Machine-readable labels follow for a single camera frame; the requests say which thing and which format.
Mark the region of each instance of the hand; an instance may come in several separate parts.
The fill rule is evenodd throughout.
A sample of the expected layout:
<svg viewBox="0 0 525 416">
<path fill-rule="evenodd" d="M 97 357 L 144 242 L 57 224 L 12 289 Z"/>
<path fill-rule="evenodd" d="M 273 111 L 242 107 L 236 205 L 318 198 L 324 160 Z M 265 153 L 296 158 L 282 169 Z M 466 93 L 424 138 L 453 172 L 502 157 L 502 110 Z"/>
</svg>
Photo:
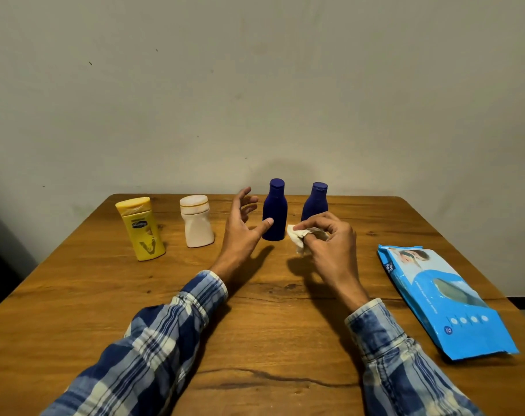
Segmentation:
<svg viewBox="0 0 525 416">
<path fill-rule="evenodd" d="M 222 250 L 210 267 L 210 270 L 215 272 L 224 283 L 229 281 L 238 267 L 251 256 L 262 235 L 274 223 L 274 219 L 269 217 L 249 230 L 245 222 L 249 220 L 249 213 L 257 208 L 256 202 L 259 200 L 257 196 L 247 196 L 250 192 L 251 187 L 243 188 L 233 198 L 230 216 L 226 221 Z"/>
<path fill-rule="evenodd" d="M 330 212 L 311 216 L 295 225 L 294 230 L 311 227 L 330 233 L 327 241 L 318 239 L 312 233 L 304 238 L 305 245 L 312 252 L 316 270 L 349 310 L 356 311 L 370 301 L 359 282 L 356 233 L 349 223 L 342 222 Z"/>
</svg>

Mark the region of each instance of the plaid sleeve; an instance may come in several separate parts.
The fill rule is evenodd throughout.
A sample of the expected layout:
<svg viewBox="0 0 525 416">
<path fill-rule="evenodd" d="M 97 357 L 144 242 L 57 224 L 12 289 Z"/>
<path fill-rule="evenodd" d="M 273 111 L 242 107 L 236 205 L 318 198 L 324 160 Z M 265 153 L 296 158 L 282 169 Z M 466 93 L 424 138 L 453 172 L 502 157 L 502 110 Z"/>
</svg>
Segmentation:
<svg viewBox="0 0 525 416">
<path fill-rule="evenodd" d="M 203 270 L 170 304 L 139 311 L 124 338 L 108 346 L 42 415 L 159 414 L 182 391 L 201 331 L 226 298 L 222 280 Z"/>
<path fill-rule="evenodd" d="M 372 415 L 482 415 L 375 299 L 345 320 L 366 370 L 365 401 Z"/>
</svg>

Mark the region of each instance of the plastic bottle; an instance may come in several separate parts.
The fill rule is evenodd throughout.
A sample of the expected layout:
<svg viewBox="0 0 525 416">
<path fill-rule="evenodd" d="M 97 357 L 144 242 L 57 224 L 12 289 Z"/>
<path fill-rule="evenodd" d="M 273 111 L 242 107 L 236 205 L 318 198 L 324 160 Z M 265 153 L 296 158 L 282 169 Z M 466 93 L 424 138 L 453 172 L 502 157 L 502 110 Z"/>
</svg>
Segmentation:
<svg viewBox="0 0 525 416">
<path fill-rule="evenodd" d="M 135 256 L 139 261 L 157 258 L 166 252 L 149 197 L 120 201 L 116 203 L 116 208 L 126 225 Z"/>
<path fill-rule="evenodd" d="M 272 217 L 274 224 L 262 235 L 267 241 L 281 241 L 286 236 L 287 200 L 283 194 L 286 183 L 274 178 L 270 181 L 270 191 L 262 208 L 262 219 Z"/>
<path fill-rule="evenodd" d="M 203 247 L 214 242 L 209 221 L 209 198 L 204 195 L 187 196 L 180 200 L 185 221 L 185 243 L 189 248 Z"/>
<path fill-rule="evenodd" d="M 326 200 L 327 192 L 328 185 L 323 182 L 315 182 L 312 185 L 311 195 L 307 198 L 303 206 L 303 213 L 300 217 L 301 221 L 328 211 L 328 201 Z"/>
</svg>

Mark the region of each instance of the white wipe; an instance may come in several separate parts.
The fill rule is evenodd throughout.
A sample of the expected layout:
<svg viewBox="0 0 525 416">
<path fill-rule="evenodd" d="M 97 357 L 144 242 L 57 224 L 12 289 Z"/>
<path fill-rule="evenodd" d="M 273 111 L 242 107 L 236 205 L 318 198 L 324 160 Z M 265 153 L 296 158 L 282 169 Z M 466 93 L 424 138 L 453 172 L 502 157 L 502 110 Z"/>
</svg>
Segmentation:
<svg viewBox="0 0 525 416">
<path fill-rule="evenodd" d="M 302 229 L 299 231 L 294 231 L 293 224 L 287 225 L 287 234 L 291 238 L 291 240 L 294 242 L 295 245 L 297 245 L 297 253 L 301 255 L 301 257 L 305 254 L 310 254 L 311 251 L 304 246 L 303 238 L 306 237 L 309 233 L 313 233 L 315 237 L 318 239 L 321 239 L 322 241 L 327 241 L 329 238 L 329 235 L 325 233 L 320 228 L 317 227 L 310 227 L 309 229 Z"/>
</svg>

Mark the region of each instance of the blue package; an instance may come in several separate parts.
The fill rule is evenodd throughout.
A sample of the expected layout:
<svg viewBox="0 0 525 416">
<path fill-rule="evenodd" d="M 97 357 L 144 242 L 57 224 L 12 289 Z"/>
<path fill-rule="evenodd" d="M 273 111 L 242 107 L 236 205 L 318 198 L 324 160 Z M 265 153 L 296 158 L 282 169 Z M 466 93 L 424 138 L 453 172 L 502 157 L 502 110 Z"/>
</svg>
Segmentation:
<svg viewBox="0 0 525 416">
<path fill-rule="evenodd" d="M 439 254 L 379 245 L 378 256 L 428 335 L 451 359 L 518 353 L 497 311 Z"/>
</svg>

